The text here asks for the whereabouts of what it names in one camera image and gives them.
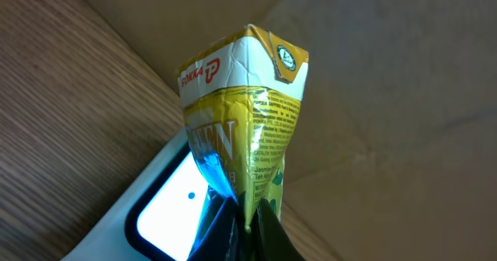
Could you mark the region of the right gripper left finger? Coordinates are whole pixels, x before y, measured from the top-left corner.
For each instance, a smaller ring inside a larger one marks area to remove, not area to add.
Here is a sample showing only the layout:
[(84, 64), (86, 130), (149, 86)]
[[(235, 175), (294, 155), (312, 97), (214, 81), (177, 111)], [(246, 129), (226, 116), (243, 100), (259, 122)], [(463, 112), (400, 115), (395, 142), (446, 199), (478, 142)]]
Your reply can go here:
[(242, 216), (232, 198), (214, 195), (207, 201), (188, 261), (242, 260)]

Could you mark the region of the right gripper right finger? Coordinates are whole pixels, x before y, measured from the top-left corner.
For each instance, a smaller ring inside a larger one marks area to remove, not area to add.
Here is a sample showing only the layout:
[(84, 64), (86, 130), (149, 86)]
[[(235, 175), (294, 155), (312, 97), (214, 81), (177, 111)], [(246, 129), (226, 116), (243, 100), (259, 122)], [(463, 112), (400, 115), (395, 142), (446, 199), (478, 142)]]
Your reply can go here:
[(255, 261), (304, 261), (266, 199), (256, 208), (252, 237)]

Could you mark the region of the green tea carton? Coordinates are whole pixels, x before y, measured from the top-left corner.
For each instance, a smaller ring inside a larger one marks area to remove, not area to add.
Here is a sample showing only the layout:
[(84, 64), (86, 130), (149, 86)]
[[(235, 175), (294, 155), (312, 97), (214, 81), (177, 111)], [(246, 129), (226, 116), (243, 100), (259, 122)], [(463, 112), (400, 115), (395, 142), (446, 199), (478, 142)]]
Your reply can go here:
[(306, 50), (248, 24), (176, 72), (193, 157), (210, 186), (237, 202), (246, 232), (261, 200), (280, 213), (308, 67)]

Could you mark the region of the white barcode scanner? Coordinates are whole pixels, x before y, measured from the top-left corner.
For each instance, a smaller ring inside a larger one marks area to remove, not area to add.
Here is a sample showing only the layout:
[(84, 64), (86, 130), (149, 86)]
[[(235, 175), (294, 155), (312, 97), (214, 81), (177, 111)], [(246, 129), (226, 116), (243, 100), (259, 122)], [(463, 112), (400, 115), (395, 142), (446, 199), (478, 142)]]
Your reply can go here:
[(186, 260), (207, 191), (180, 130), (63, 261)]

